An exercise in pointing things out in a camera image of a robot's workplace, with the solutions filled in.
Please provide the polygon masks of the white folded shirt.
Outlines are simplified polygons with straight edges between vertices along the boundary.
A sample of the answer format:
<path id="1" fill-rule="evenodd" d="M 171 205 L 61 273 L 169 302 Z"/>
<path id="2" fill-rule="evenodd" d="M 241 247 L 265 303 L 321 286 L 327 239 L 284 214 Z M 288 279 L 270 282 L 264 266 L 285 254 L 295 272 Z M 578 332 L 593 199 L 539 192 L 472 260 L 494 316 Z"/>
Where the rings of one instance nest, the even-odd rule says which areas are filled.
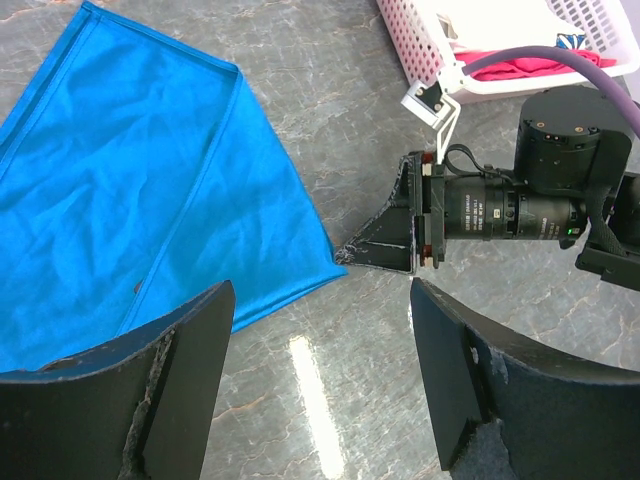
<path id="1" fill-rule="evenodd" d="M 435 11 L 454 53 L 523 46 L 579 49 L 585 32 L 537 0 L 436 1 Z"/>

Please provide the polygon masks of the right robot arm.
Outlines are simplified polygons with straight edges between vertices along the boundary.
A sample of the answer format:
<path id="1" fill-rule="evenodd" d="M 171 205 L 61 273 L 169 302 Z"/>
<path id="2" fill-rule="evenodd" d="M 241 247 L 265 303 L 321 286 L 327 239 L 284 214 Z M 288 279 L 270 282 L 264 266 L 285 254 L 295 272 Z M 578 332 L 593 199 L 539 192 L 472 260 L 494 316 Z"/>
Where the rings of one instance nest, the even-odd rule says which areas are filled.
<path id="1" fill-rule="evenodd" d="M 582 86 L 521 108 L 514 166 L 456 167 L 448 154 L 405 155 L 382 209 L 336 253 L 342 265 L 413 273 L 439 265 L 450 240 L 577 242 L 580 270 L 639 286 L 639 177 L 632 133 L 614 103 Z"/>

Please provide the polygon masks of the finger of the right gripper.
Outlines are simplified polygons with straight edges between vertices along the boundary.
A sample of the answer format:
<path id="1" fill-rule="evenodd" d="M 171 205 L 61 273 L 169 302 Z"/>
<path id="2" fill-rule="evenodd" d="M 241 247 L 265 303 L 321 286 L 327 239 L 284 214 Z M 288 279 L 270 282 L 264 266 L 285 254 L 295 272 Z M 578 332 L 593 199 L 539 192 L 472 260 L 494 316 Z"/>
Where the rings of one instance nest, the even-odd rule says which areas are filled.
<path id="1" fill-rule="evenodd" d="M 403 274 L 415 272 L 414 177 L 414 156 L 404 155 L 388 199 L 336 251 L 337 264 Z"/>

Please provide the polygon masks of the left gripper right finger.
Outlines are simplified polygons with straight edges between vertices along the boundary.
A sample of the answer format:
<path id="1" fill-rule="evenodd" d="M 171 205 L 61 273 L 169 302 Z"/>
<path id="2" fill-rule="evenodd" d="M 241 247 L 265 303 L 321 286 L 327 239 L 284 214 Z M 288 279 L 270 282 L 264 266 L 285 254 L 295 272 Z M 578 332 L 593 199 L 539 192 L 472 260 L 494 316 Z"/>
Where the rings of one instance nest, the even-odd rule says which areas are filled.
<path id="1" fill-rule="evenodd" d="M 639 375 L 511 330 L 415 279 L 440 466 L 455 479 L 635 479 Z"/>

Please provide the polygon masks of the pink folded cloth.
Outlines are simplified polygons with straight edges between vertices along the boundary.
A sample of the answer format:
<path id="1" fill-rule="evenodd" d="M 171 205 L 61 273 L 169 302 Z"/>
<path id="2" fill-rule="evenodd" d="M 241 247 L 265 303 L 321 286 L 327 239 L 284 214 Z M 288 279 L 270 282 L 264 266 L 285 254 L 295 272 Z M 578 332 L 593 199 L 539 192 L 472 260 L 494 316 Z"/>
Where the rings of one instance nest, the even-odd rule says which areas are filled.
<path id="1" fill-rule="evenodd" d="M 600 68 L 615 66 L 615 59 L 604 58 L 599 54 L 589 50 L 572 50 L 574 53 L 589 60 Z M 469 65 L 481 58 L 484 58 L 495 52 L 461 52 L 456 53 L 455 57 L 458 61 Z M 549 75 L 560 75 L 567 73 L 575 73 L 575 71 L 566 65 L 562 65 L 554 60 L 542 58 L 519 58 L 502 61 L 494 65 L 484 67 L 471 76 L 477 81 L 503 81 L 536 78 Z"/>

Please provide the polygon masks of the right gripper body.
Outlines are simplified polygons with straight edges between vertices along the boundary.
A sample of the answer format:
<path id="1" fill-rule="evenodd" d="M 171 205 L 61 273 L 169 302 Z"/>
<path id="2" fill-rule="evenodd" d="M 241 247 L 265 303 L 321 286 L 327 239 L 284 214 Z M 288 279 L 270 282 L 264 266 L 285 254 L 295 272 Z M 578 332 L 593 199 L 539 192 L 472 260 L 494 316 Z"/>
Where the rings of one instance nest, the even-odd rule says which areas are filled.
<path id="1" fill-rule="evenodd" d="M 419 156 L 418 258 L 439 266 L 449 240 L 541 240 L 572 247 L 592 228 L 607 230 L 608 186 L 592 177 L 593 152 L 583 145 L 517 148 L 512 169 L 470 170 L 450 159 Z"/>

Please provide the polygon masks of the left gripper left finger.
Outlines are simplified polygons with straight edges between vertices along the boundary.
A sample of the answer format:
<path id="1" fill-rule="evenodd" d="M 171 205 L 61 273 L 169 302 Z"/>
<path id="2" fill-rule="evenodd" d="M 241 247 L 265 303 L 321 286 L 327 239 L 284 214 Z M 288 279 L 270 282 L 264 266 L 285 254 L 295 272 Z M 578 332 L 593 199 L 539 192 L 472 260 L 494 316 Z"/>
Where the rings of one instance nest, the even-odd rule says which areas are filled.
<path id="1" fill-rule="evenodd" d="M 234 309 L 222 282 L 99 346 L 3 374 L 2 477 L 198 478 Z"/>

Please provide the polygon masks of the white plastic basket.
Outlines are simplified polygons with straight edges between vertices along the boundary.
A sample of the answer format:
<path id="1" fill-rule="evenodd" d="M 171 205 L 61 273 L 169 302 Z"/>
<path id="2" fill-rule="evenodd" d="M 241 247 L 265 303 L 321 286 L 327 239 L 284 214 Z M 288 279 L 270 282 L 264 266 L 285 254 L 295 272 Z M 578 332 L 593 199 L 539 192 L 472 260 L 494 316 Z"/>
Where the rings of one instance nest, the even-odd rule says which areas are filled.
<path id="1" fill-rule="evenodd" d="M 434 83 L 437 73 L 455 61 L 433 1 L 380 1 L 382 18 L 407 80 Z M 585 48 L 615 61 L 605 71 L 611 77 L 639 70 L 639 43 L 619 1 L 549 1 L 559 18 L 585 32 Z M 533 94 L 547 88 L 580 83 L 570 72 L 530 79 L 477 81 L 470 79 L 454 94 L 461 104 Z"/>

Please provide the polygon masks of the blue cloth napkin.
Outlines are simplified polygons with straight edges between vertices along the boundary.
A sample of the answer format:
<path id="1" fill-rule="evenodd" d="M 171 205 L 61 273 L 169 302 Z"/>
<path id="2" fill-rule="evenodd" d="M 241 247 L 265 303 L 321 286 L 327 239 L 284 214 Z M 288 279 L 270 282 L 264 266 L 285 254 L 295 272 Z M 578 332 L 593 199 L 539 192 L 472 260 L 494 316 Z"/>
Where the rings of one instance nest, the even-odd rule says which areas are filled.
<path id="1" fill-rule="evenodd" d="M 241 70 L 81 5 L 1 129 L 1 368 L 230 281 L 242 329 L 342 277 Z"/>

